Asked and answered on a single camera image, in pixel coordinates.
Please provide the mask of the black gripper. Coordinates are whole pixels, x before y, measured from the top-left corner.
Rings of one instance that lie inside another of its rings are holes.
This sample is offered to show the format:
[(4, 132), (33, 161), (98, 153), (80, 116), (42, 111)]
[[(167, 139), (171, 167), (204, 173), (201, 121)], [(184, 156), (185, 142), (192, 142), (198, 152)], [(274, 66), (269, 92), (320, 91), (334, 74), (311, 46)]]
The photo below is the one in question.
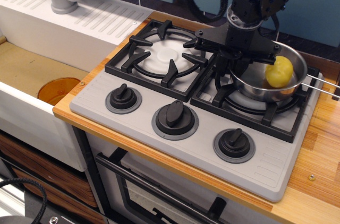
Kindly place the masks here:
[(240, 29), (227, 22), (220, 27), (199, 29), (195, 32), (195, 49), (217, 54), (215, 72), (224, 77), (230, 60), (233, 73), (241, 77), (252, 61), (274, 64), (280, 44), (262, 36), (258, 29)]

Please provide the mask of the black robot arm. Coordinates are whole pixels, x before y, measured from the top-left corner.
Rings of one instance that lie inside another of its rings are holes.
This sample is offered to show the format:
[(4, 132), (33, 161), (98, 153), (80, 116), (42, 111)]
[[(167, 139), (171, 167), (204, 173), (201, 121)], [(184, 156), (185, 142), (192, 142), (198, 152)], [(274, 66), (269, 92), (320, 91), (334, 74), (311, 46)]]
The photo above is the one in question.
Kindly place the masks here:
[(195, 32), (195, 48), (216, 55), (215, 67), (220, 75), (228, 70), (242, 74), (252, 62), (274, 64), (282, 48), (262, 33), (260, 26), (272, 18), (278, 27), (276, 14), (287, 1), (232, 0), (225, 24)]

